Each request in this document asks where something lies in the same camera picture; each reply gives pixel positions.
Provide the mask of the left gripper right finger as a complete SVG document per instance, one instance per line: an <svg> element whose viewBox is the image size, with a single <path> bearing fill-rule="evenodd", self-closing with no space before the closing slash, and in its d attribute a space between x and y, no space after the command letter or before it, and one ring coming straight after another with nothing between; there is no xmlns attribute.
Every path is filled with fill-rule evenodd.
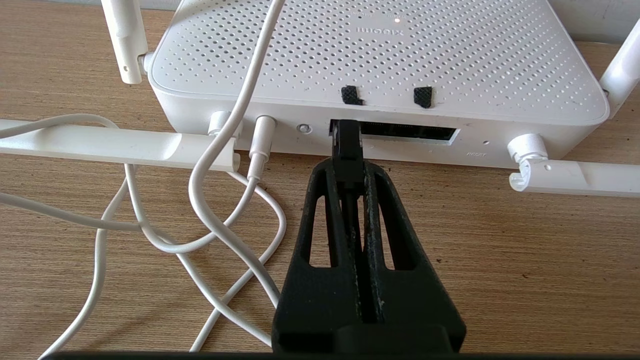
<svg viewBox="0 0 640 360"><path fill-rule="evenodd" d="M365 162L365 254L374 319L407 352L457 352L466 324L420 242L396 187Z"/></svg>

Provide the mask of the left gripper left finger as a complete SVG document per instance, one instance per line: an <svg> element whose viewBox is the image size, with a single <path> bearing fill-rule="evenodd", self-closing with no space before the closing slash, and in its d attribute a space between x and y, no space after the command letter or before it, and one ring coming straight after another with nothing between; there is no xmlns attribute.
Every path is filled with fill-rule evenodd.
<svg viewBox="0 0 640 360"><path fill-rule="evenodd" d="M354 226L344 217L332 160L311 172L301 221L272 322L274 353L335 353L338 330L361 321ZM330 266L310 264L317 202L324 198Z"/></svg>

